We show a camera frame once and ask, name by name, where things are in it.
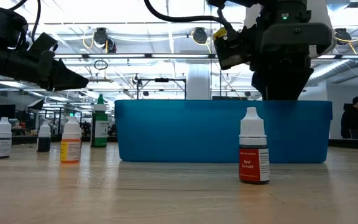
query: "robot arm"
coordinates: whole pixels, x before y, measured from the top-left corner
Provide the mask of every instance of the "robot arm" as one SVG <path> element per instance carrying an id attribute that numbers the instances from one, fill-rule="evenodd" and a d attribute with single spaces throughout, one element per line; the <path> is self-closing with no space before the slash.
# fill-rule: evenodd
<path id="1" fill-rule="evenodd" d="M 0 75 L 36 83 L 46 90 L 86 87 L 88 79 L 67 69 L 61 59 L 53 59 L 58 46 L 49 35 L 41 34 L 27 50 L 28 24 L 24 17 L 13 11 L 17 6 L 0 8 Z"/>
<path id="2" fill-rule="evenodd" d="M 313 4 L 325 7 L 325 0 L 230 0 L 245 7 L 260 5 L 251 8 L 257 18 L 247 18 L 241 32 L 223 17 L 226 1 L 207 0 L 218 7 L 219 17 L 168 17 L 153 9 L 149 0 L 145 4 L 153 15 L 165 21 L 221 23 L 224 28 L 213 37 L 221 68 L 249 63 L 254 71 L 252 86 L 264 100 L 297 100 L 313 73 L 310 46 L 315 46 L 315 54 L 321 55 L 333 45 L 327 9 L 323 14 L 328 22 L 311 22 L 312 11 L 308 10 Z"/>

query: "person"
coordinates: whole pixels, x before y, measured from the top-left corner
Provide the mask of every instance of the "person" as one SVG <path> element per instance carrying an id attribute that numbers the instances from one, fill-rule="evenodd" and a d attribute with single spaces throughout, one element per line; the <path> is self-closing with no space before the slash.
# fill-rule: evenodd
<path id="1" fill-rule="evenodd" d="M 356 138 L 358 135 L 358 96 L 353 99 L 353 104 L 345 104 L 341 120 L 341 136 L 344 139 Z"/>

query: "blue plastic bin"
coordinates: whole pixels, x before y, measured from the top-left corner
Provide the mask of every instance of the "blue plastic bin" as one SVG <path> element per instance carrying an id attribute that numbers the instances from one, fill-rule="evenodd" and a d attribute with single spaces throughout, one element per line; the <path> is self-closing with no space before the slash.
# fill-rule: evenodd
<path id="1" fill-rule="evenodd" d="M 240 120 L 253 106 L 265 120 L 272 163 L 326 160 L 328 101 L 120 100 L 119 155 L 132 162 L 238 162 Z"/>

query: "yellow label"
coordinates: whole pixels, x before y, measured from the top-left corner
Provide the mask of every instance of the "yellow label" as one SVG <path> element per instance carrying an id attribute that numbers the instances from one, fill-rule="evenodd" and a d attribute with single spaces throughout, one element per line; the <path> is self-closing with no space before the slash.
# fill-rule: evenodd
<path id="1" fill-rule="evenodd" d="M 223 37 L 224 35 L 227 34 L 227 31 L 224 27 L 220 28 L 218 31 L 216 31 L 216 33 L 213 36 L 213 40 L 215 41 L 216 39 L 218 39 L 219 37 Z"/>
<path id="2" fill-rule="evenodd" d="M 62 141 L 62 143 L 60 143 L 60 160 L 61 161 L 66 161 L 66 159 L 67 159 L 67 148 L 68 148 L 67 142 Z"/>
<path id="3" fill-rule="evenodd" d="M 60 161 L 78 161 L 81 157 L 81 141 L 62 140 L 60 143 Z"/>

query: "dropper bottle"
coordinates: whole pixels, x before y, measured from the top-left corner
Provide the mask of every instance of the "dropper bottle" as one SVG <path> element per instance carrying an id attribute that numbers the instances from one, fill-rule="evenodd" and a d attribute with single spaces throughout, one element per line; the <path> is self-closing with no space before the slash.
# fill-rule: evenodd
<path id="1" fill-rule="evenodd" d="M 267 184 L 270 181 L 269 150 L 264 121 L 256 108 L 247 108 L 241 120 L 239 178 L 247 184 Z"/>
<path id="2" fill-rule="evenodd" d="M 106 147 L 108 137 L 107 105 L 104 104 L 103 95 L 100 94 L 98 103 L 93 106 L 91 147 Z"/>
<path id="3" fill-rule="evenodd" d="M 37 152 L 49 152 L 51 143 L 50 127 L 47 121 L 40 127 L 37 139 Z"/>
<path id="4" fill-rule="evenodd" d="M 12 125 L 6 117 L 0 120 L 0 159 L 9 158 L 12 150 Z"/>
<path id="5" fill-rule="evenodd" d="M 81 158 L 81 128 L 75 117 L 65 124 L 62 141 L 60 143 L 60 162 L 76 163 Z"/>

